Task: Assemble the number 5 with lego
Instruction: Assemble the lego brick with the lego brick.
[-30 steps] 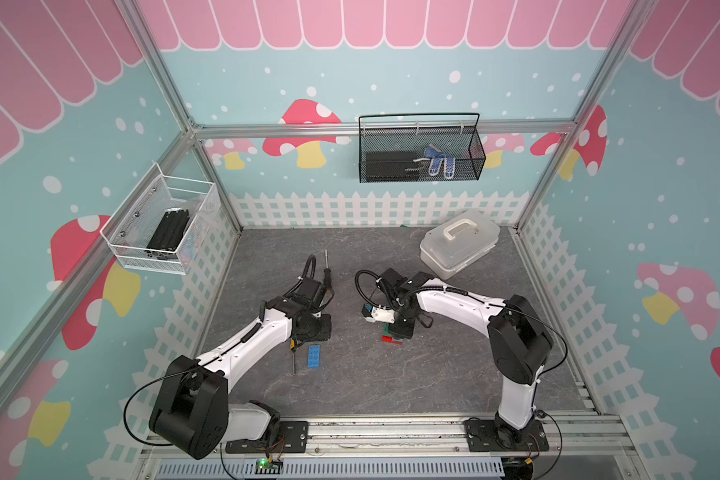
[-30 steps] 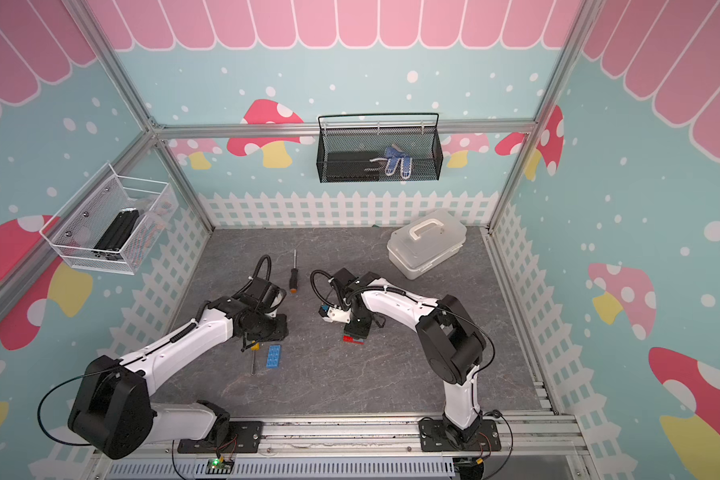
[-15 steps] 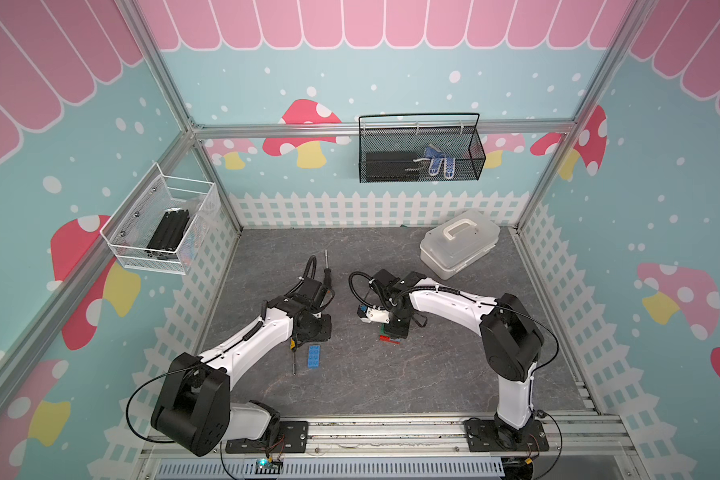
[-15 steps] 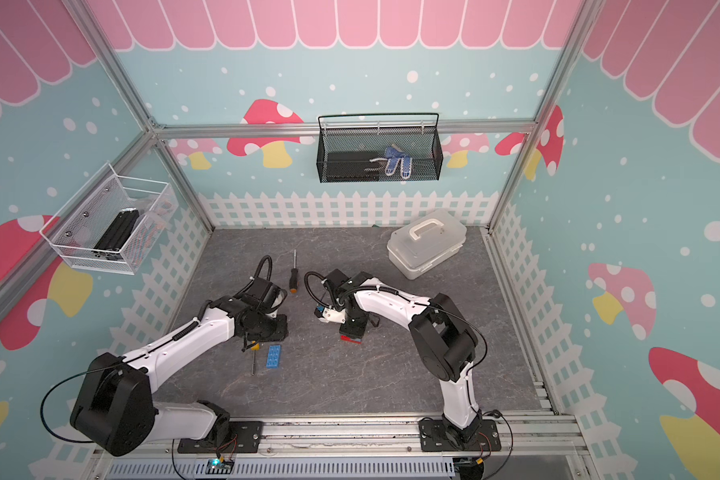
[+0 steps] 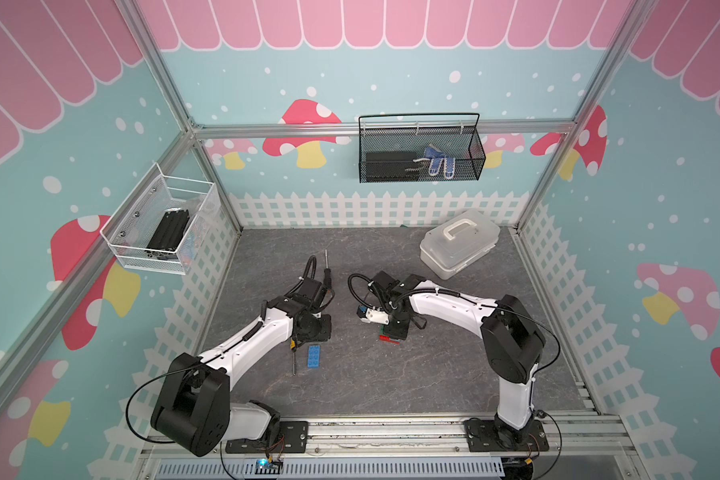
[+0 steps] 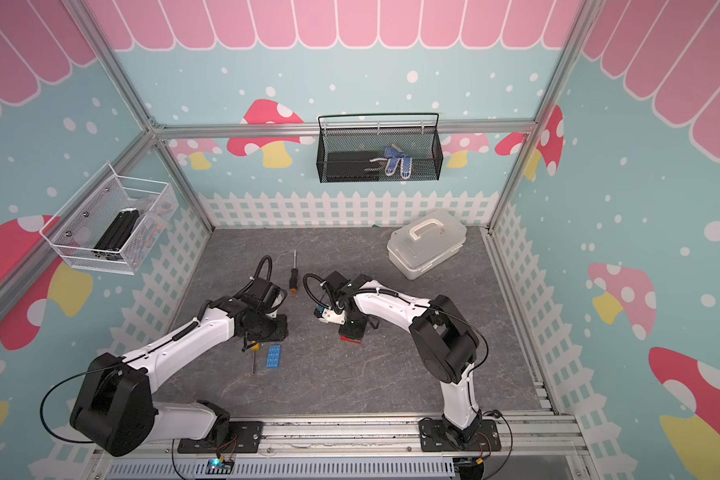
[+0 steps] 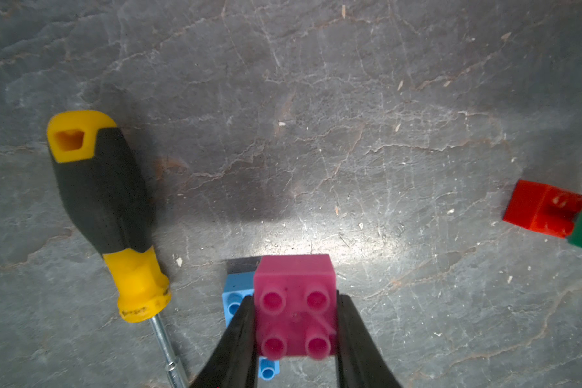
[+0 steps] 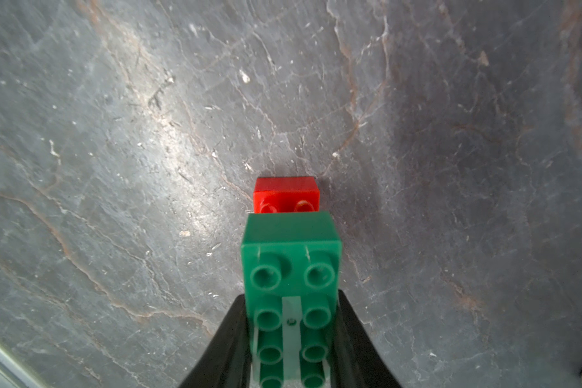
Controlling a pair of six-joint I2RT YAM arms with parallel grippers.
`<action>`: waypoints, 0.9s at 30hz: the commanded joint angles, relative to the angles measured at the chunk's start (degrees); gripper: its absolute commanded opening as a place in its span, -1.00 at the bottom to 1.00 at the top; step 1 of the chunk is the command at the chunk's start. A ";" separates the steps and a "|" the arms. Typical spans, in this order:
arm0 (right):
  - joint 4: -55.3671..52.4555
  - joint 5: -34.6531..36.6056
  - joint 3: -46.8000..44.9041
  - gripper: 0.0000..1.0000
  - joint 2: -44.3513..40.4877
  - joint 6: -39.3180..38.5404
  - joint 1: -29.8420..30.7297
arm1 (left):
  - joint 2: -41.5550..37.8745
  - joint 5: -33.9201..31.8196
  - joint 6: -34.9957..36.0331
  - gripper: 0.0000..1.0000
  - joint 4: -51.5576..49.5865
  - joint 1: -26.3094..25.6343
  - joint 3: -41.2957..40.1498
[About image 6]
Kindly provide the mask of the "red lego brick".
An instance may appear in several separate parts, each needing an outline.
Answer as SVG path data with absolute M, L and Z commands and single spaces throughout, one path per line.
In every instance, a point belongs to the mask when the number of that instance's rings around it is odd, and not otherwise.
M 346 341 L 353 344 L 362 344 L 362 340 L 352 339 L 345 336 L 340 336 L 340 340 Z

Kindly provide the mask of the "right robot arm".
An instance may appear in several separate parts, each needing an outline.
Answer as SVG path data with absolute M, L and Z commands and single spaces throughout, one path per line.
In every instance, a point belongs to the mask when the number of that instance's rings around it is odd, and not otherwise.
M 316 303 L 315 316 L 337 324 L 342 340 L 360 344 L 366 328 L 376 329 L 381 321 L 410 334 L 424 367 L 441 385 L 443 434 L 455 448 L 466 448 L 482 424 L 474 371 L 482 365 L 478 348 L 487 341 L 453 301 L 444 295 L 433 299 L 410 296 L 367 275 L 350 280 L 336 271 L 325 279 L 306 274 L 303 284 L 311 279 L 324 294 L 322 298 L 310 295 Z

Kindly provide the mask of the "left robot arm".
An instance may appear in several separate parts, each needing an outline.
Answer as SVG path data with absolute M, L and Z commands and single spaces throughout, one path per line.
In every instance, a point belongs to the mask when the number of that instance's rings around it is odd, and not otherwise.
M 232 296 L 205 301 L 192 320 L 152 343 L 121 356 L 99 355 L 78 375 L 82 384 L 70 426 L 82 443 L 114 457 L 163 440 L 223 446 L 230 431 L 225 409 L 205 400 L 167 403 L 153 396 L 182 368 L 232 338 L 243 339 L 247 349 L 284 339 L 287 317 L 278 310 L 287 296 L 268 281 L 252 280 Z

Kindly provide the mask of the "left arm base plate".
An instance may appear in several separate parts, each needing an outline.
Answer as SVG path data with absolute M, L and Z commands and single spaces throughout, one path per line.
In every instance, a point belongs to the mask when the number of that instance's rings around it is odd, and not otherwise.
M 201 440 L 181 439 L 179 454 L 257 453 L 263 438 L 261 421 L 229 421 L 226 427 L 212 431 Z

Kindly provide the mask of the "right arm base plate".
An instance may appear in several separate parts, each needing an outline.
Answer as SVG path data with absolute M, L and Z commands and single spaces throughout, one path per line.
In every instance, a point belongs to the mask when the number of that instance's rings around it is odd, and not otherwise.
M 501 440 L 494 420 L 476 418 L 466 430 L 444 418 L 424 417 L 418 421 L 421 450 L 424 452 L 498 452 Z

